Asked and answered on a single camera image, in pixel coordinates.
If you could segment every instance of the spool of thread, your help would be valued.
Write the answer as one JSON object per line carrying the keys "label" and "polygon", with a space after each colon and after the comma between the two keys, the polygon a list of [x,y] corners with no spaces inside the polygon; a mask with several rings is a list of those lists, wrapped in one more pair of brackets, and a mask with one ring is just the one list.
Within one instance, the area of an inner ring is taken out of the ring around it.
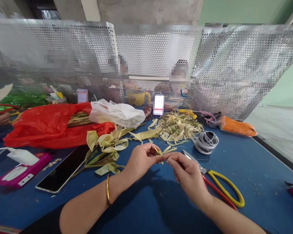
{"label": "spool of thread", "polygon": [[194,147],[202,154],[211,154],[217,144],[219,138],[213,132],[202,132],[194,143]]}

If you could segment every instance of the metal mesh panel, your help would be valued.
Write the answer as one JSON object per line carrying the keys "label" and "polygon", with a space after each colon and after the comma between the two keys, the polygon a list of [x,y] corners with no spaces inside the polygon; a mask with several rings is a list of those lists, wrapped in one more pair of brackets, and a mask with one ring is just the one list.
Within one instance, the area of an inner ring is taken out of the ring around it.
{"label": "metal mesh panel", "polygon": [[205,29],[192,72],[195,109],[244,120],[293,63],[293,26]]}
{"label": "metal mesh panel", "polygon": [[76,89],[88,89],[89,97],[122,102],[120,79],[108,75],[107,61],[117,54],[110,23],[0,20],[0,87],[43,93],[53,85],[70,102]]}
{"label": "metal mesh panel", "polygon": [[[192,74],[185,95],[154,78],[169,77],[176,63],[187,63]],[[104,22],[0,20],[0,87],[14,83],[14,89],[43,93],[44,85],[53,85],[70,102],[78,88],[88,89],[90,101],[93,94],[115,103],[145,95],[151,105],[161,92],[166,108],[222,111],[244,120],[292,63],[293,26],[114,29]]]}
{"label": "metal mesh panel", "polygon": [[189,63],[192,71],[202,29],[185,25],[115,27],[119,55],[127,60],[128,73],[161,77],[168,77],[177,62]]}

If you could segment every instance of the gray floor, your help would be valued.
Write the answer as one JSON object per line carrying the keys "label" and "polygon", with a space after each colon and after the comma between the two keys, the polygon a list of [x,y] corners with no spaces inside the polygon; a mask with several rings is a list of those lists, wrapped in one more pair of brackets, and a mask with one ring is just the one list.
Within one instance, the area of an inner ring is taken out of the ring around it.
{"label": "gray floor", "polygon": [[245,120],[261,138],[293,163],[293,108],[256,107]]}

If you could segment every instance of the pink power bank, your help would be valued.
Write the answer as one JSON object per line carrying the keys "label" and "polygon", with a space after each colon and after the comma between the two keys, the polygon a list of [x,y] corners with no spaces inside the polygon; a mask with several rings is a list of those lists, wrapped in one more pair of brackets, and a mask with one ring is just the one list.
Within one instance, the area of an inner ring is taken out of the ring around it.
{"label": "pink power bank", "polygon": [[11,171],[0,177],[0,185],[19,189],[52,160],[52,156],[48,153],[38,153],[35,156],[39,158],[38,162],[32,166],[20,164],[14,167]]}

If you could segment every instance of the blue tabletop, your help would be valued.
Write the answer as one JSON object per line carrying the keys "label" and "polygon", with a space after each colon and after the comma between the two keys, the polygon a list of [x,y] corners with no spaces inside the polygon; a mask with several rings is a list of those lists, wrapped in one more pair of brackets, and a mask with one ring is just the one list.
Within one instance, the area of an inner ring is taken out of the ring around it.
{"label": "blue tabletop", "polygon": [[[150,122],[146,123],[146,126],[135,132],[146,131],[149,124]],[[219,137],[219,144],[210,156],[196,151],[192,142],[179,145],[177,151],[185,149],[196,159],[200,159],[203,167],[213,169],[230,179],[245,199],[245,207],[238,208],[239,212],[272,233],[293,233],[293,198],[284,184],[284,181],[293,183],[293,171],[252,138],[208,130]],[[155,139],[154,143],[162,150],[167,147],[159,139]],[[120,152],[117,164],[126,165],[132,149],[139,144],[139,141],[129,142],[129,147]],[[32,153],[42,151],[28,149]],[[55,158],[63,159],[72,150],[55,150]],[[0,155],[0,176],[16,165],[17,162],[6,157],[6,153]],[[94,170],[83,171],[52,197],[51,193],[35,189],[35,185],[52,169],[41,171],[19,190],[7,192],[0,187],[0,225],[24,229],[107,177],[98,176]],[[221,183],[237,199],[234,191],[224,181]],[[123,233],[197,233],[198,230],[201,233],[220,232],[189,201],[176,183],[172,168],[166,164],[152,166],[144,177],[118,197],[94,228],[101,233],[116,230],[122,230]]]}

